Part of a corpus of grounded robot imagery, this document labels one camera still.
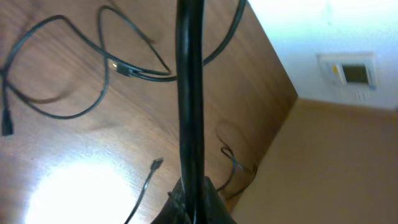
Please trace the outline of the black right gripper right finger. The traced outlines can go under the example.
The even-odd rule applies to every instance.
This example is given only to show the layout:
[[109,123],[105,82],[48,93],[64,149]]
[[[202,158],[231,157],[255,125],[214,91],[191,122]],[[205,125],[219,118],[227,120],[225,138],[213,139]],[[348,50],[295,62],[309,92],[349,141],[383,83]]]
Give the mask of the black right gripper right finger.
[[205,177],[205,210],[208,224],[236,224],[209,177]]

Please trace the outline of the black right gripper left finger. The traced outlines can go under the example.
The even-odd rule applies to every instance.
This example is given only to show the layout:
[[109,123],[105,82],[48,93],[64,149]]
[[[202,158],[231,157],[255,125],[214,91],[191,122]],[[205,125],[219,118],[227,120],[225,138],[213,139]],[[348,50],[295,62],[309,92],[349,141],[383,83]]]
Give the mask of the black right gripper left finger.
[[171,192],[168,192],[168,199],[160,213],[151,224],[184,224],[185,216],[185,195],[182,181],[178,179]]

